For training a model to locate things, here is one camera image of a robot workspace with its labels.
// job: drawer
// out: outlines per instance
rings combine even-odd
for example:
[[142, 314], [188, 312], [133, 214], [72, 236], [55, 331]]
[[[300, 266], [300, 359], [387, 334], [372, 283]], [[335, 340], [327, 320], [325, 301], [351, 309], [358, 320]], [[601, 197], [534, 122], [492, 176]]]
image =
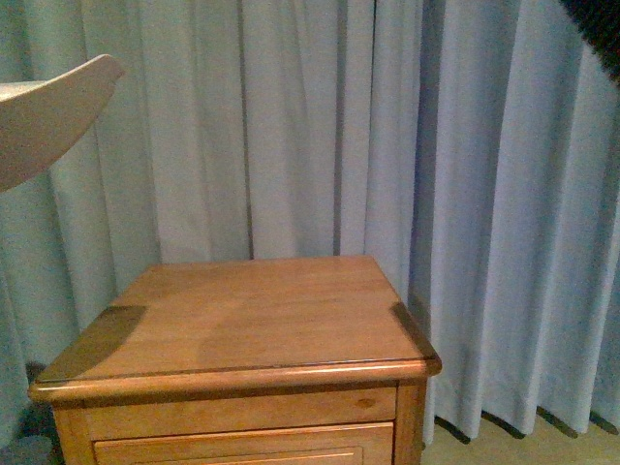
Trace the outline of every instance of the drawer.
[[95, 443], [98, 465], [390, 465], [392, 423]]

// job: nightstand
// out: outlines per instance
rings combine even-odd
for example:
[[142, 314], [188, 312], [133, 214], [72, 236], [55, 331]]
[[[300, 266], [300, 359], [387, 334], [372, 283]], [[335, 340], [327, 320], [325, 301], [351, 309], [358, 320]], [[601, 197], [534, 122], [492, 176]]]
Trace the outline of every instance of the nightstand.
[[370, 257], [162, 264], [30, 396], [68, 465], [411, 465], [440, 370]]

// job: curtain fold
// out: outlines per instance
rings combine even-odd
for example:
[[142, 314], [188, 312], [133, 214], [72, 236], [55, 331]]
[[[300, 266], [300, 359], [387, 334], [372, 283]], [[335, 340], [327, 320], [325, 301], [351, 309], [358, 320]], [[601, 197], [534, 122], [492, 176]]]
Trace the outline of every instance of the curtain fold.
[[537, 406], [585, 432], [618, 260], [617, 89], [555, 2], [425, 13], [441, 44], [422, 52], [412, 282], [450, 360], [426, 437], [433, 414], [476, 437], [482, 411], [528, 434]]
[[157, 262], [371, 254], [481, 412], [620, 426], [620, 110], [552, 0], [10, 0], [0, 78], [127, 71], [0, 195], [0, 446], [49, 363]]

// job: wood grain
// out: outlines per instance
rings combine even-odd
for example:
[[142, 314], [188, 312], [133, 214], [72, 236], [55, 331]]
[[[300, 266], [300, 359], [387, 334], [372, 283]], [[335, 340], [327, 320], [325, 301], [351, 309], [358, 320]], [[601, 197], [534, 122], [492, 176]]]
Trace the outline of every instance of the wood grain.
[[401, 382], [396, 396], [394, 465], [419, 465], [426, 381]]
[[93, 440], [392, 420], [396, 389], [381, 387], [87, 408]]
[[370, 257], [154, 266], [37, 400], [425, 378], [441, 361]]
[[66, 465], [97, 465], [81, 406], [55, 406], [53, 412]]
[[[170, 463], [198, 465], [212, 463], [248, 463], [242, 461], [257, 455], [263, 462], [281, 463], [275, 459], [291, 459], [291, 465], [391, 465], [392, 423], [326, 426], [316, 428], [277, 429], [245, 433], [178, 436], [169, 438], [103, 441], [95, 444], [100, 465], [134, 463]], [[351, 461], [350, 449], [360, 449], [363, 457]], [[286, 454], [304, 452], [298, 457]], [[348, 461], [322, 461], [323, 457], [345, 453]]]

